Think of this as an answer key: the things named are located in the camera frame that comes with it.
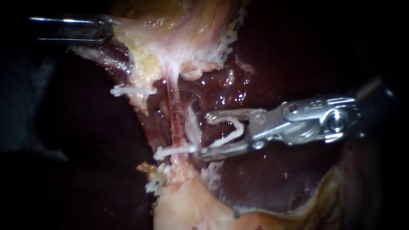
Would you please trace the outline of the left arm instrument jaw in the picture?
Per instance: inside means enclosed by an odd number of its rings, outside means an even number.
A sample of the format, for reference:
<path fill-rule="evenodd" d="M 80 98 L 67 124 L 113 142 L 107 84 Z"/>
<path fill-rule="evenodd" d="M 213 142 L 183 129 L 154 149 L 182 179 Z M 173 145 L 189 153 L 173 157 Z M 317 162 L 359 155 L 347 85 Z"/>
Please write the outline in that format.
<path fill-rule="evenodd" d="M 34 40 L 40 43 L 100 45 L 110 37 L 110 33 L 97 34 L 34 34 Z"/>
<path fill-rule="evenodd" d="M 112 28 L 110 19 L 100 15 L 32 15 L 29 16 L 29 22 L 43 29 Z"/>

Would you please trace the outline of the right arm instrument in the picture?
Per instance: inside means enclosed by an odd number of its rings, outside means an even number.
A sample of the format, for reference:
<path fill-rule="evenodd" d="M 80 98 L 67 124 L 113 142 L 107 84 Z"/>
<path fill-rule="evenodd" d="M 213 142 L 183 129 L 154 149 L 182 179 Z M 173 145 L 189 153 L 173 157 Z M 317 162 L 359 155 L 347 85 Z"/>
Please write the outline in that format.
<path fill-rule="evenodd" d="M 288 146 L 314 141 L 333 143 L 351 133 L 361 118 L 351 96 L 325 95 L 281 103 L 257 112 L 249 120 L 251 147 L 259 150 L 270 141 Z"/>

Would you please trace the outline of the right arm instrument jaw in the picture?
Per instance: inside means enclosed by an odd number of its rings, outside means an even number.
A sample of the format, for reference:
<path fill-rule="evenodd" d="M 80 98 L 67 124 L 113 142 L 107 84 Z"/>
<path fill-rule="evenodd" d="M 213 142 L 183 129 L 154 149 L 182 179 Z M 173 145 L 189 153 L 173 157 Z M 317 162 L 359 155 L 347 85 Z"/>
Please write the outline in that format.
<path fill-rule="evenodd" d="M 227 118 L 233 118 L 238 121 L 250 121 L 255 115 L 265 112 L 267 112 L 266 109 L 254 108 L 216 110 L 206 113 L 205 119 L 208 124 L 217 124 Z"/>
<path fill-rule="evenodd" d="M 202 161 L 210 162 L 244 155 L 258 149 L 257 141 L 239 141 L 220 147 L 207 147 L 201 150 Z"/>

